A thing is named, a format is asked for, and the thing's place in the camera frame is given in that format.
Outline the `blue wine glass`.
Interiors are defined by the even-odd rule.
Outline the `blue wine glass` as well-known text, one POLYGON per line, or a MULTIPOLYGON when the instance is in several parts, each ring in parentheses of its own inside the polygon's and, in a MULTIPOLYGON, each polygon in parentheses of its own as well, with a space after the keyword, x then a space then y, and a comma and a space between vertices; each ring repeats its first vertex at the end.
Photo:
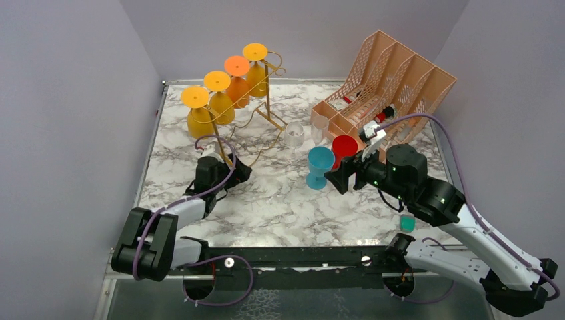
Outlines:
POLYGON ((306 184, 314 190, 321 190, 327 184, 324 176, 335 163, 335 155, 332 150, 324 146, 316 146, 308 152, 309 173, 306 176, 306 184))

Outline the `red wine glass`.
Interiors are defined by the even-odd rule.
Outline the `red wine glass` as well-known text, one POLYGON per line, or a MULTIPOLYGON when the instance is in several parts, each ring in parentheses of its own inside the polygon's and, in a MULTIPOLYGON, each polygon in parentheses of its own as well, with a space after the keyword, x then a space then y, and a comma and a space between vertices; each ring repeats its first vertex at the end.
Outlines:
POLYGON ((332 169, 337 169, 344 157, 354 156, 358 152, 358 143, 354 137, 349 135, 339 135, 334 138, 331 151, 334 154, 334 165, 332 169))

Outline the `clear wine glass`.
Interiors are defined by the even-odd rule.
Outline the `clear wine glass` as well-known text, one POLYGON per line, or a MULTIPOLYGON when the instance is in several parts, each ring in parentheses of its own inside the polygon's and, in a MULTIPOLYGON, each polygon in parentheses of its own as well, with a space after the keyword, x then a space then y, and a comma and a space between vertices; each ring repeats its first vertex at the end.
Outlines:
POLYGON ((284 131, 284 143, 288 149, 286 160, 289 163, 294 162, 300 157, 299 149, 303 146, 305 136, 304 127, 298 123, 289 123, 284 131))
POLYGON ((320 145, 324 141, 329 124, 329 119, 323 115, 316 115, 312 118, 310 132, 315 145, 320 145))

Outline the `gold wire glass rack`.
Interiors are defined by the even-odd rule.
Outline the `gold wire glass rack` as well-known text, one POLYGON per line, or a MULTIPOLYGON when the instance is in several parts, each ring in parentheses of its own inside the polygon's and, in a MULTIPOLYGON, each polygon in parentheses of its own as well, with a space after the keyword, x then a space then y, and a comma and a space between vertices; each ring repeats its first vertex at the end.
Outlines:
MULTIPOLYGON (((259 117, 262 117, 265 121, 267 121, 267 123, 271 124, 277 130, 277 135, 275 137, 275 140, 269 146, 259 149, 255 159, 258 159, 262 153, 275 146, 275 143, 279 140, 281 133, 286 129, 287 126, 287 122, 284 121, 281 116, 276 115, 274 111, 272 111, 271 93, 270 93, 271 90, 270 77, 272 75, 276 75, 276 76, 283 75, 286 73, 286 69, 283 67, 283 59, 281 55, 269 49, 267 50, 268 50, 267 56, 259 62, 259 65, 265 68, 265 82, 267 85, 267 95, 264 97, 253 97, 250 95, 251 92, 251 88, 250 88, 249 104, 241 109, 235 109, 233 105, 233 109, 235 110, 235 118, 231 123, 228 124, 228 125, 232 125, 231 134, 230 134, 230 136, 232 137, 236 133, 237 129, 243 129, 245 127, 248 127, 251 124, 253 117, 255 115, 258 115, 259 117)), ((227 73, 224 69, 224 63, 222 70, 215 70, 215 71, 224 71, 225 73, 227 73)), ((209 100, 214 93, 213 91, 209 91, 204 86, 204 83, 202 85, 193 85, 193 86, 204 87, 209 92, 209 100)), ((219 127, 228 126, 228 125, 217 125, 215 123, 215 120, 216 120, 216 116, 219 116, 219 114, 210 108, 209 102, 205 107, 209 111, 211 116, 211 123, 213 124, 213 129, 215 131, 213 134, 218 135, 219 127)))

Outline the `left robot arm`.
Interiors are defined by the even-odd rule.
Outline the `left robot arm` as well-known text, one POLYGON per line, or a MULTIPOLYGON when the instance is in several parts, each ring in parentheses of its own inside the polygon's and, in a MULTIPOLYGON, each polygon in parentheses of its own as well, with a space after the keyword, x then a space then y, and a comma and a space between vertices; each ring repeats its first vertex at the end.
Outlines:
POLYGON ((208 243, 177 232, 207 217, 219 201, 218 193, 249 180, 252 169, 234 154, 229 159, 234 167, 217 155, 200 157, 181 199, 160 209, 131 209, 111 258, 112 270, 153 281, 162 281, 183 265, 192 273, 206 271, 210 257, 203 250, 208 243))

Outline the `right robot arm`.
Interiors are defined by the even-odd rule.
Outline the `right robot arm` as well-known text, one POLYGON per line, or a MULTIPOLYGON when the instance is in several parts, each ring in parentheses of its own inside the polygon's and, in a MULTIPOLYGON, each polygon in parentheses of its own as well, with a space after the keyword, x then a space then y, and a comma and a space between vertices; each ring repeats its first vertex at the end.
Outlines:
POLYGON ((345 157, 325 176, 340 193, 348 191, 348 180, 355 176, 355 189, 372 185, 396 197, 417 219, 452 235, 474 254, 464 257, 399 233, 384 254, 389 269, 437 273, 475 289, 491 306, 513 317, 541 310, 549 299, 544 284, 554 278, 557 264, 523 252, 480 215, 473 215, 463 193, 428 175, 426 157, 414 147, 391 147, 385 162, 378 155, 345 157))

